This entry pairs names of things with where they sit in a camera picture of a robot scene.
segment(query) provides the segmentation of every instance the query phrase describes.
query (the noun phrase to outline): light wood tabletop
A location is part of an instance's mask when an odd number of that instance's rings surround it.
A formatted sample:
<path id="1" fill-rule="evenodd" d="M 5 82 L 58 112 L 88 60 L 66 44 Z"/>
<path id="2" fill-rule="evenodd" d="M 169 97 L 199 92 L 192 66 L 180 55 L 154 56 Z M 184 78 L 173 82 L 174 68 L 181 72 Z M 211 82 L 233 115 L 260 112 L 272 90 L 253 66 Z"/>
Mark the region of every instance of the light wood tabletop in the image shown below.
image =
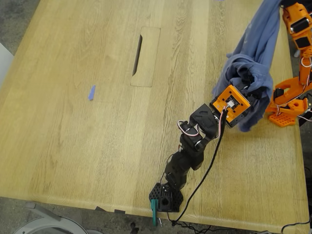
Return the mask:
<path id="1" fill-rule="evenodd" d="M 177 151 L 176 121 L 212 100 L 260 3 L 41 0 L 0 90 L 0 196 L 152 216 L 148 195 Z M 292 77 L 283 22 L 271 75 Z M 215 146 L 189 171 L 181 210 Z M 279 233 L 308 218 L 298 125 L 264 117 L 248 133 L 226 128 L 181 220 Z"/>

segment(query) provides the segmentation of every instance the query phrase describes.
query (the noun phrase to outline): green clamp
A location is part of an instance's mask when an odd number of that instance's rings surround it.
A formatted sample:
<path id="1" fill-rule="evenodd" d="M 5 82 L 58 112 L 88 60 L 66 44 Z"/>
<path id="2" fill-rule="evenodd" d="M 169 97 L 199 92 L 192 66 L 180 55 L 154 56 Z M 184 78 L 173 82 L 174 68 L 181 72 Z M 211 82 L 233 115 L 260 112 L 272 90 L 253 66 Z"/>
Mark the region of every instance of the green clamp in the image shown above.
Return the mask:
<path id="1" fill-rule="evenodd" d="M 151 200 L 151 208 L 153 212 L 153 225 L 157 226 L 157 209 L 158 209 L 158 199 Z"/>

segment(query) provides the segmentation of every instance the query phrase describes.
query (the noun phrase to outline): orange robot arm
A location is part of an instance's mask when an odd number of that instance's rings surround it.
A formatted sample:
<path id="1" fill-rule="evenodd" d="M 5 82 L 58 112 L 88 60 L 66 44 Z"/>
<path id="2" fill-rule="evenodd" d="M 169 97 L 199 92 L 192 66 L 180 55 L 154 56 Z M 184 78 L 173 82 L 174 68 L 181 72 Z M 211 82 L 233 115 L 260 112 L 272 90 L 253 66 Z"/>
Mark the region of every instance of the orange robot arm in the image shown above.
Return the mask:
<path id="1" fill-rule="evenodd" d="M 283 20 L 289 34 L 300 50 L 299 76 L 285 80 L 275 86 L 271 102 L 266 112 L 273 112 L 269 120 L 284 127 L 295 124 L 298 115 L 309 108 L 307 98 L 298 99 L 301 94 L 312 89 L 312 18 L 306 8 L 294 3 L 283 9 Z"/>

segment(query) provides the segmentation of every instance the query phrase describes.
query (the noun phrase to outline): perforated black plate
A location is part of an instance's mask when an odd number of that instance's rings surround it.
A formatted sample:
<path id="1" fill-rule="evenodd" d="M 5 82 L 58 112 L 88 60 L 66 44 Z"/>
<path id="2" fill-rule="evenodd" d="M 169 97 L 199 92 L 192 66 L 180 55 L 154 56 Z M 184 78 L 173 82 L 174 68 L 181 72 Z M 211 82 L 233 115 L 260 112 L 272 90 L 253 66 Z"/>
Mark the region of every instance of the perforated black plate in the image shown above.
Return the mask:
<path id="1" fill-rule="evenodd" d="M 150 201 L 152 199 L 158 199 L 160 198 L 160 191 L 161 191 L 161 184 L 157 183 L 153 190 L 151 191 L 150 195 L 149 195 L 149 199 Z M 183 201 L 183 195 L 181 193 L 181 191 L 176 191 L 176 190 L 172 190 L 172 203 L 173 203 L 173 207 L 172 207 L 172 211 L 171 212 L 180 212 L 180 205 Z"/>

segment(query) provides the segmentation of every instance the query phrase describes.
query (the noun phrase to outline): floor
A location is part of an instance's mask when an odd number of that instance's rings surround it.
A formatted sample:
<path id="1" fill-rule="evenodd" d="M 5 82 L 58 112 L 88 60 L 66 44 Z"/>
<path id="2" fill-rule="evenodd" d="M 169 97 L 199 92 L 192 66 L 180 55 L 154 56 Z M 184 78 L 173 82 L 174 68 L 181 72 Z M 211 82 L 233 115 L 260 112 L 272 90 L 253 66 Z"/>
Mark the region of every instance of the floor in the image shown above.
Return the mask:
<path id="1" fill-rule="evenodd" d="M 39 0 L 0 0 L 0 43 L 2 43 L 13 55 L 18 49 L 27 25 L 36 9 Z M 290 42 L 291 54 L 294 54 L 294 44 Z M 298 59 L 292 58 L 294 76 L 298 74 Z M 305 166 L 312 169 L 312 125 L 304 124 L 301 128 L 302 150 Z M 36 217 L 35 214 L 24 208 L 25 201 L 0 197 L 0 234 L 12 234 L 21 225 Z M 102 211 L 70 208 L 50 204 L 42 204 L 43 207 L 53 211 L 57 215 L 71 218 L 86 229 L 98 230 L 104 234 L 128 234 L 130 224 L 136 223 L 140 228 L 139 233 L 144 234 L 190 234 L 193 231 L 181 227 L 172 227 L 170 222 L 163 220 L 162 227 L 153 227 L 151 218 L 134 215 L 115 214 Z M 204 229 L 206 225 L 193 226 Z M 218 231 L 222 234 L 247 234 L 245 230 Z"/>

